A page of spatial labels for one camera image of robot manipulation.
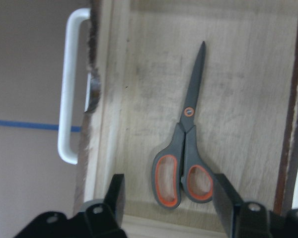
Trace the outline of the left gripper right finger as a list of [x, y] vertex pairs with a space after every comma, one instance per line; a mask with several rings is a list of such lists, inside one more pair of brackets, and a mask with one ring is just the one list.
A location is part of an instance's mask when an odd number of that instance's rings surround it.
[[271, 238], [267, 209], [245, 202], [224, 174], [214, 174], [213, 205], [229, 238]]

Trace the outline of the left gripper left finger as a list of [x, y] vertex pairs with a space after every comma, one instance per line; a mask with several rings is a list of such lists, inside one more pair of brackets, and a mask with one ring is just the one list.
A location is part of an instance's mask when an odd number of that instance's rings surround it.
[[103, 199], [84, 203], [84, 216], [91, 238], [124, 238], [121, 228], [125, 207], [125, 177], [114, 174]]

